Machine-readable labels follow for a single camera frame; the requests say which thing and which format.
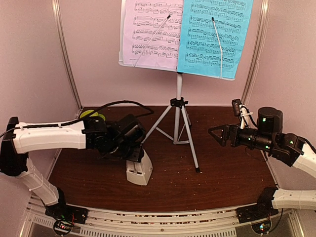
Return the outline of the white metronome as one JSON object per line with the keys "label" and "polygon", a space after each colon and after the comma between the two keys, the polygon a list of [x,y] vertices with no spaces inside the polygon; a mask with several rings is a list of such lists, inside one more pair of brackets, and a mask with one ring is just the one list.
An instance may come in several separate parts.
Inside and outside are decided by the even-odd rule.
{"label": "white metronome", "polygon": [[153,165],[143,146],[132,155],[134,160],[126,161],[126,179],[128,182],[146,186],[150,180]]}

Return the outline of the white music stand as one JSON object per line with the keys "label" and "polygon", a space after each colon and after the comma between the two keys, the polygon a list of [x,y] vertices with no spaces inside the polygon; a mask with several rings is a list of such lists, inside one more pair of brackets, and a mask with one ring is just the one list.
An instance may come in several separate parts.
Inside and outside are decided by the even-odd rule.
{"label": "white music stand", "polygon": [[185,73],[180,73],[177,70],[174,72],[177,75],[177,95],[170,101],[170,107],[175,109],[174,134],[170,137],[170,139],[174,144],[179,144],[183,130],[190,131],[191,123],[185,108],[187,102],[181,95],[183,74]]}

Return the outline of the blue sheet music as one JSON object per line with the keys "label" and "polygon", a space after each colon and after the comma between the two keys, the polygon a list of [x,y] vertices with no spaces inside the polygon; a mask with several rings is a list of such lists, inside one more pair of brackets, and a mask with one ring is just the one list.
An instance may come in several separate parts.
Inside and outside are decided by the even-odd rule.
{"label": "blue sheet music", "polygon": [[177,71],[235,80],[248,31],[251,0],[186,0]]}

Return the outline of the purple sheet music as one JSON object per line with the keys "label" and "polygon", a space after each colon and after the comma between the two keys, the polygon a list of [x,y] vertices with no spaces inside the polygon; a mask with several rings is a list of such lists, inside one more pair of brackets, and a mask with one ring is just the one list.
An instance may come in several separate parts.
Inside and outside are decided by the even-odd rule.
{"label": "purple sheet music", "polygon": [[182,0],[123,0],[119,64],[176,71],[183,5]]}

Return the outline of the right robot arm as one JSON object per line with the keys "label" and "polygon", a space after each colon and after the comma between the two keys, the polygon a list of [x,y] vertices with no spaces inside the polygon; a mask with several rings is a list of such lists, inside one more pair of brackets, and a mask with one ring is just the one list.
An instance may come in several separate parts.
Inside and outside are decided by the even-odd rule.
{"label": "right robot arm", "polygon": [[[283,133],[283,113],[273,107],[258,110],[257,127],[242,127],[239,124],[225,124],[212,127],[208,133],[221,145],[241,145],[268,153],[289,167],[300,169],[311,176],[316,175],[316,149],[306,138],[294,133]],[[316,208],[315,191],[293,191],[274,187],[265,188],[253,207],[253,214],[265,217],[272,209]]]}

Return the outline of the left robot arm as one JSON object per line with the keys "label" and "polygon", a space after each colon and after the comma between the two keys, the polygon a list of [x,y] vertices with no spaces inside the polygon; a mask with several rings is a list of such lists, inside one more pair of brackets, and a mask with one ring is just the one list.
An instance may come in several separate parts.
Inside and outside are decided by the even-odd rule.
{"label": "left robot arm", "polygon": [[126,160],[127,180],[145,186],[153,169],[143,148],[145,137],[144,127],[132,114],[119,121],[93,116],[56,124],[29,124],[12,117],[1,142],[0,170],[21,179],[54,214],[67,219],[71,208],[63,192],[43,177],[28,153],[61,148],[97,150],[102,156]]}

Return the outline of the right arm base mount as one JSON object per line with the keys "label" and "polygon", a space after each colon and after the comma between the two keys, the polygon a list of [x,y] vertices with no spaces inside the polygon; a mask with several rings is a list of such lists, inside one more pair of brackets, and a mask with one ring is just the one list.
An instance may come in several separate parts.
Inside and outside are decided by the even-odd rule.
{"label": "right arm base mount", "polygon": [[272,205],[273,196],[277,190],[278,188],[276,187],[266,187],[255,204],[237,208],[236,214],[239,223],[254,222],[254,224],[251,224],[252,230],[261,236],[268,235],[274,231],[283,216],[282,209],[280,218],[273,224],[271,217],[279,213]]}

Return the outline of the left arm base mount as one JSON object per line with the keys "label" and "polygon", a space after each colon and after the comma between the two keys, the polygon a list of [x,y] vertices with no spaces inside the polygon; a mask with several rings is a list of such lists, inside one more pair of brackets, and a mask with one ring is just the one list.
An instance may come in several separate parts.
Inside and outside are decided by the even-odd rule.
{"label": "left arm base mount", "polygon": [[45,214],[55,219],[54,232],[59,236],[68,235],[75,224],[85,224],[88,209],[66,204],[64,192],[57,188],[59,199],[54,205],[46,205]]}

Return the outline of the right aluminium corner post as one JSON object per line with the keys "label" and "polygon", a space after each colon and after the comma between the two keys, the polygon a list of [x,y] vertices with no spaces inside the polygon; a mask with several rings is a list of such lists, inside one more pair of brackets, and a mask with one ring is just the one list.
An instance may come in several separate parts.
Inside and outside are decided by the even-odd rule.
{"label": "right aluminium corner post", "polygon": [[256,40],[254,44],[254,50],[251,58],[251,64],[242,94],[241,101],[248,105],[254,89],[257,73],[259,70],[259,59],[264,48],[266,32],[268,27],[270,0],[261,1],[260,17],[258,22],[258,29],[256,33]]}

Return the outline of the aluminium corner post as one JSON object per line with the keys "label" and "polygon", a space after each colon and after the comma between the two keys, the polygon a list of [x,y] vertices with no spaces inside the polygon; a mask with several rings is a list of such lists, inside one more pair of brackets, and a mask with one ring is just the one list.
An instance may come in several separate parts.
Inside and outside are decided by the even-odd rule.
{"label": "aluminium corner post", "polygon": [[65,34],[64,34],[64,29],[63,29],[63,23],[62,23],[62,16],[61,16],[61,11],[60,11],[60,1],[59,0],[52,0],[52,9],[53,9],[53,15],[55,19],[55,24],[58,32],[58,37],[59,37],[59,42],[60,42],[60,47],[61,47],[61,52],[62,52],[62,58],[63,58],[63,63],[65,66],[66,70],[66,75],[67,79],[70,84],[71,92],[74,97],[74,100],[76,102],[76,106],[78,110],[82,109],[82,103],[79,98],[79,93],[78,89],[75,83],[75,78],[73,75],[72,67],[71,67],[71,62],[69,59],[69,54],[67,50],[67,45],[66,45],[66,40],[65,40]]}
{"label": "aluminium corner post", "polygon": [[259,59],[264,48],[266,32],[268,27],[270,0],[261,1],[260,17],[258,22],[258,29],[256,33],[256,40],[254,44],[254,50],[251,58],[251,64],[242,94],[241,101],[248,105],[254,89],[257,73],[259,70]]}

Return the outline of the left aluminium corner post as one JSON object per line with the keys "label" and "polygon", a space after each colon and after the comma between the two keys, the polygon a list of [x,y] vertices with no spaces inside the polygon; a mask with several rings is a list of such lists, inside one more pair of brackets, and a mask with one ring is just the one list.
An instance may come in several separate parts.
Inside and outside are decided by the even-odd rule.
{"label": "left aluminium corner post", "polygon": [[61,16],[61,11],[60,11],[60,1],[59,0],[52,0],[52,9],[53,9],[53,15],[55,19],[55,24],[58,32],[58,37],[59,37],[59,42],[60,42],[60,47],[61,47],[61,52],[62,52],[62,58],[63,58],[63,63],[65,66],[66,70],[66,75],[67,79],[70,84],[71,92],[74,97],[74,100],[76,102],[76,106],[78,110],[82,109],[82,103],[79,98],[79,93],[78,89],[75,83],[75,78],[73,75],[72,67],[71,67],[71,62],[69,59],[69,54],[67,50],[67,45],[66,45],[66,40],[65,40],[65,34],[64,34],[64,29],[63,29],[63,23],[62,23],[62,16]]}

